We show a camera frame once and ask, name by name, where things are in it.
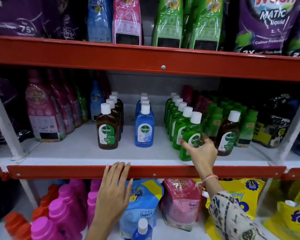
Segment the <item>patterned sleeve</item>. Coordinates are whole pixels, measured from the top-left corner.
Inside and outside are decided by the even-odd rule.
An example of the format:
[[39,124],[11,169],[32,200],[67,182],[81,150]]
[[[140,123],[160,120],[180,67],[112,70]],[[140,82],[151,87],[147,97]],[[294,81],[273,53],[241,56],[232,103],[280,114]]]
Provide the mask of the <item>patterned sleeve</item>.
[[214,195],[209,211],[224,240],[267,240],[259,226],[228,192]]

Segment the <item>finger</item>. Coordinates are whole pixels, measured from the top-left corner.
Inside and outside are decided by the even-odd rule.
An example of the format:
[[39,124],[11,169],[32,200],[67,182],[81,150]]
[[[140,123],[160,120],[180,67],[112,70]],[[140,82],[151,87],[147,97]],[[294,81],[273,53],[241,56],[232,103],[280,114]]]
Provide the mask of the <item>finger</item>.
[[103,177],[102,177],[102,180],[101,180],[100,188],[106,184],[108,171],[109,171],[109,165],[106,165],[105,169],[104,169],[104,172],[103,172]]
[[111,181],[112,181],[112,177],[113,177],[113,173],[115,172],[117,166],[119,165],[119,162],[117,161],[115,164],[113,164],[108,172],[106,181],[105,181],[105,186],[110,186]]
[[130,195],[131,195],[131,191],[132,191],[132,183],[133,183],[133,178],[130,179],[127,187],[126,187],[126,191],[124,193],[124,209],[127,209],[127,207],[129,206],[129,201],[130,201]]
[[127,165],[124,167],[124,170],[121,174],[120,177],[120,182],[119,182],[119,189],[123,189],[122,192],[124,192],[124,186],[126,185],[126,181],[127,181],[127,177],[128,177],[128,173],[131,167],[131,163],[128,162]]
[[201,133],[201,140],[204,143],[213,144],[212,140],[205,133],[203,133],[203,132]]
[[121,163],[119,163],[119,165],[115,169],[115,171],[113,173],[112,181],[111,181],[112,186],[118,186],[120,173],[121,173],[122,169],[124,168],[124,165],[125,165],[125,163],[121,162]]
[[187,151],[188,151],[188,153],[191,153],[192,152],[192,150],[193,150],[193,147],[192,146],[190,146],[186,141],[184,141],[184,140],[180,140],[180,144],[181,144],[181,146],[184,148],[184,149],[186,149]]

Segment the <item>pink bottle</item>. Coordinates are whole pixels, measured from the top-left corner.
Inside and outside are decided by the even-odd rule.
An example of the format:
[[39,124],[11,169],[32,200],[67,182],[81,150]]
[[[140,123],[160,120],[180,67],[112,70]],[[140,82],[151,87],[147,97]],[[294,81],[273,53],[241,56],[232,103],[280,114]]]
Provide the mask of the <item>pink bottle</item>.
[[86,213],[88,210],[88,204],[87,204],[88,193],[86,191],[86,185],[85,185],[84,181],[82,179],[70,179],[69,184],[75,190],[76,196],[79,199],[80,207],[85,214],[85,219],[87,219]]
[[141,15],[139,0],[114,0],[113,9],[113,42],[115,44],[141,45]]
[[97,196],[98,192],[88,193],[88,228],[91,226],[96,211]]
[[82,240],[76,217],[61,199],[55,199],[50,203],[49,218],[56,224],[64,240]]
[[25,91],[28,116],[35,138],[40,142],[57,142],[66,137],[60,107],[36,69],[29,69],[29,84]]
[[81,107],[80,107],[78,97],[76,96],[76,93],[74,92],[73,88],[66,80],[63,70],[62,69],[58,69],[58,70],[60,74],[61,83],[64,85],[64,88],[68,93],[68,99],[71,103],[71,109],[74,117],[74,124],[76,128],[80,127],[82,125],[82,112],[81,112]]
[[32,240],[64,240],[56,225],[48,217],[39,217],[31,226]]
[[98,192],[101,186],[102,179],[93,179],[91,180],[90,191]]
[[61,114],[65,124],[66,133],[70,134],[75,130],[75,124],[67,92],[57,83],[55,74],[51,68],[47,68],[47,73],[52,91],[61,107]]
[[80,207],[79,199],[76,196],[75,190],[71,185],[64,184],[59,188],[59,199],[62,199],[69,207],[71,214],[76,218],[80,232],[82,232],[87,226],[87,220],[84,217],[85,214]]

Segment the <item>white metal post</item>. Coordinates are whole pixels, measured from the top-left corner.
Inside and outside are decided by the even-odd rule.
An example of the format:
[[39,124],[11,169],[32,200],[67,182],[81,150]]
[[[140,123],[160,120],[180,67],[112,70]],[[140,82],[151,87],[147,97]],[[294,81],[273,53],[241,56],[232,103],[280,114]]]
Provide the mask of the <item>white metal post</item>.
[[0,99],[0,131],[4,136],[4,139],[6,140],[11,150],[14,159],[16,160],[22,159],[28,154],[28,152],[24,152],[21,147],[21,144],[12,127],[12,124],[4,108],[4,105],[2,104],[1,99]]
[[33,182],[33,180],[26,180],[26,179],[20,179],[20,183],[25,191],[25,194],[27,195],[33,209],[36,209],[39,207],[40,202],[40,195],[36,189],[36,186]]
[[299,132],[300,132],[300,106],[289,126],[286,135],[284,136],[284,138],[282,139],[278,147],[279,158],[276,165],[283,165],[284,160],[286,159],[288,153],[290,152],[293,143],[295,142]]

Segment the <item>white bottle cap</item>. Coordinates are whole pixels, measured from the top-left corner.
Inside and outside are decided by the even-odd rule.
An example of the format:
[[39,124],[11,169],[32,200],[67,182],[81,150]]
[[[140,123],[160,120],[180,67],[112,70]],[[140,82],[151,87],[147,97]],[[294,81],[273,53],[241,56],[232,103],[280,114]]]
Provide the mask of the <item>white bottle cap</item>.
[[193,124],[200,124],[202,113],[192,112],[190,122]]
[[178,98],[180,98],[180,95],[173,95],[172,101],[175,103]]
[[175,104],[175,105],[176,105],[177,107],[179,107],[179,104],[180,104],[180,102],[182,102],[182,101],[183,101],[183,98],[177,98],[177,99],[176,99],[176,104]]
[[229,117],[228,117],[229,121],[231,121],[231,122],[238,122],[239,118],[240,118],[240,112],[235,111],[235,110],[231,110],[230,111],[230,114],[229,114]]
[[112,94],[112,95],[109,96],[109,98],[110,98],[110,99],[113,99],[115,104],[118,102],[118,101],[117,101],[117,96],[116,96],[116,95],[113,95],[113,94]]
[[150,114],[150,104],[141,104],[141,113],[144,115]]
[[101,104],[101,113],[104,115],[111,114],[110,104],[108,103]]
[[148,220],[146,218],[141,218],[138,222],[138,233],[144,235],[148,231]]
[[178,106],[178,111],[182,112],[186,106],[187,106],[186,102],[180,102]]
[[115,101],[112,98],[108,98],[105,100],[106,103],[110,104],[110,109],[115,108]]
[[296,202],[292,200],[286,200],[285,201],[286,205],[291,206],[291,207],[296,207]]
[[183,109],[183,113],[182,113],[182,116],[183,116],[183,117],[190,118],[190,117],[191,117],[191,115],[192,115],[192,110],[193,110],[193,108],[192,108],[192,107],[190,107],[190,106],[186,106],[186,107],[184,107],[184,109]]
[[170,94],[170,98],[173,99],[173,96],[174,96],[174,95],[177,95],[177,93],[176,93],[176,92],[172,92],[172,93]]
[[150,104],[150,100],[149,99],[142,99],[141,104]]

